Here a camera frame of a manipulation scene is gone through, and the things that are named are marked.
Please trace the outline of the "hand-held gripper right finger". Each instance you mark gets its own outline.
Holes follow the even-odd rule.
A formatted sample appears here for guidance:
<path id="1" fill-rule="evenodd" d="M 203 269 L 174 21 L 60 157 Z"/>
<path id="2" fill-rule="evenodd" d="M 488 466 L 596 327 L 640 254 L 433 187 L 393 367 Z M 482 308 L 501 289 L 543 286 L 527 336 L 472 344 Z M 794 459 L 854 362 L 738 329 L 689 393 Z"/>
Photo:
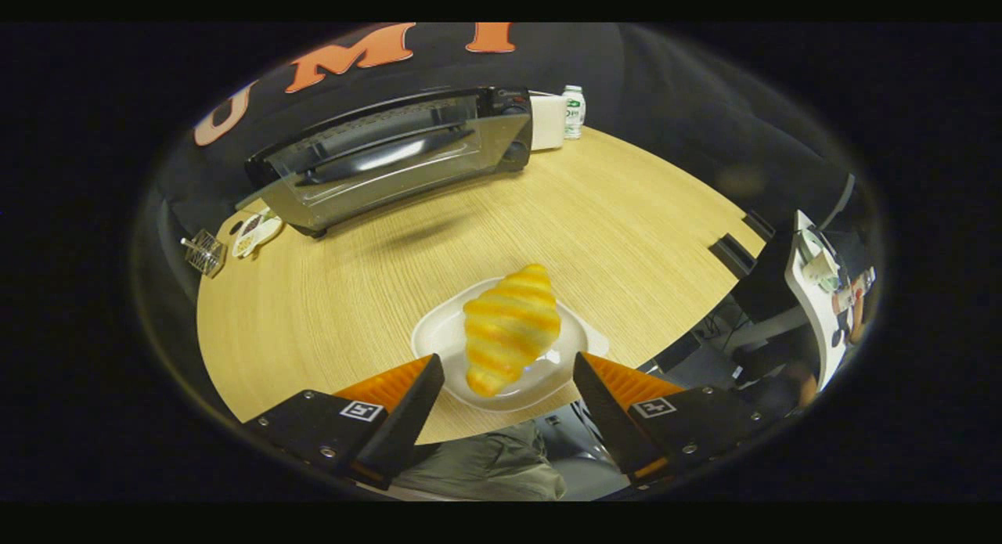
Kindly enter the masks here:
<path id="1" fill-rule="evenodd" d="M 740 450 L 770 417 L 724 388 L 682 388 L 577 352 L 573 383 L 606 451 L 633 486 L 686 479 Z"/>

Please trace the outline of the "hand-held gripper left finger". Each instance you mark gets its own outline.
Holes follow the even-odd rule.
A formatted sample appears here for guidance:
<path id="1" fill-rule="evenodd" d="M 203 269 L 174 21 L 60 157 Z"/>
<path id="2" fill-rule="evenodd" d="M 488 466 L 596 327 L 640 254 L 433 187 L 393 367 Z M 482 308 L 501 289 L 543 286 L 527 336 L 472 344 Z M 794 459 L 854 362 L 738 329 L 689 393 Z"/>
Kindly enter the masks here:
<path id="1" fill-rule="evenodd" d="M 440 356 L 422 356 L 337 393 L 305 388 L 243 429 L 323 475 L 386 490 L 410 465 L 444 380 Z"/>

